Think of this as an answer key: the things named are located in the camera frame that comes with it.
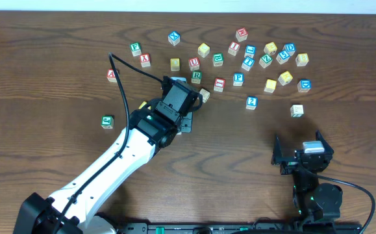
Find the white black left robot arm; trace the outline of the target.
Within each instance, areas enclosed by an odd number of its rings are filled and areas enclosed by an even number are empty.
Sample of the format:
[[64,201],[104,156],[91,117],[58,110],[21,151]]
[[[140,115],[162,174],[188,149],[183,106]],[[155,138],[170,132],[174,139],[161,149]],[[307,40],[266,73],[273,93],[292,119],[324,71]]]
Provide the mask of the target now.
[[142,107],[127,117],[113,145],[73,181],[48,198],[32,193],[19,209],[15,233],[114,233],[96,215],[112,193],[139,167],[171,144],[192,112]]

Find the green R wooden block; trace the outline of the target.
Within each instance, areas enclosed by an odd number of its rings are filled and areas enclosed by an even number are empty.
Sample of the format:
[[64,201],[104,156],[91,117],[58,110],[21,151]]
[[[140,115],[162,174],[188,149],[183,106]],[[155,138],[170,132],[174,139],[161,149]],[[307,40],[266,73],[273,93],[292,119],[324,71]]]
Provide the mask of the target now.
[[199,70],[193,71],[191,76],[191,83],[200,84],[202,80],[202,72]]

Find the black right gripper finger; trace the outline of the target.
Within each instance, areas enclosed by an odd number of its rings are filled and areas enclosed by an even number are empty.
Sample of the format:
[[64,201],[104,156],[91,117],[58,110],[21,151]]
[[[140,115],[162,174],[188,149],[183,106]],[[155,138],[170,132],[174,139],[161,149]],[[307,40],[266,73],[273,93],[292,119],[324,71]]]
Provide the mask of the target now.
[[283,156],[279,137],[278,135],[275,135],[273,153],[271,156],[271,165],[281,164],[282,160]]
[[325,154],[329,154],[329,155],[333,155],[334,154],[334,150],[331,148],[331,146],[327,143],[327,141],[324,139],[324,137],[322,136],[322,134],[320,133],[319,130],[316,131],[316,140],[317,141],[320,141],[323,145],[323,148],[325,150]]

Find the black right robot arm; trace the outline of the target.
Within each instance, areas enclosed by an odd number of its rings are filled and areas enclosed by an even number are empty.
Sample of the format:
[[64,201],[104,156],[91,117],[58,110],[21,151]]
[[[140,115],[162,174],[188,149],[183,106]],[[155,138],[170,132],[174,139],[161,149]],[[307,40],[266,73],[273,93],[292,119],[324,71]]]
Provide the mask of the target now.
[[319,131],[316,131],[315,141],[303,142],[302,147],[286,157],[276,136],[271,164],[280,166],[280,174],[293,177],[293,200],[302,219],[328,222],[339,218],[342,189],[338,185],[320,183],[318,177],[328,167],[334,150]]

